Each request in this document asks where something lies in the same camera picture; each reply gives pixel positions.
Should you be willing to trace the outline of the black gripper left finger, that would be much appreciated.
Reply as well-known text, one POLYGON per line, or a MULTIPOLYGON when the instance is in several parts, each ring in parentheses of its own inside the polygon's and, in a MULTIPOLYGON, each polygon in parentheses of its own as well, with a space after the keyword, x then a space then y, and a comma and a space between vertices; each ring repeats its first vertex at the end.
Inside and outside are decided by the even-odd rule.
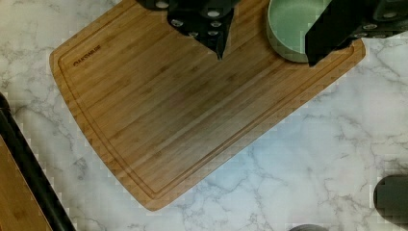
POLYGON ((222 59, 234 9, 241 0, 136 0, 150 11, 166 11, 167 23, 222 59))

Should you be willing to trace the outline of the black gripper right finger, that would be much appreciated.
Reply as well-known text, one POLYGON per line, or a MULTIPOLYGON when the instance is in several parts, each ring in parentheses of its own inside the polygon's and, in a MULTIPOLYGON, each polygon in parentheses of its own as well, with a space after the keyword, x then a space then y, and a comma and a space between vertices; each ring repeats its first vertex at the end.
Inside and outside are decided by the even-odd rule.
POLYGON ((408 0, 331 0, 305 36, 309 66, 354 40, 386 39, 407 31, 408 0))

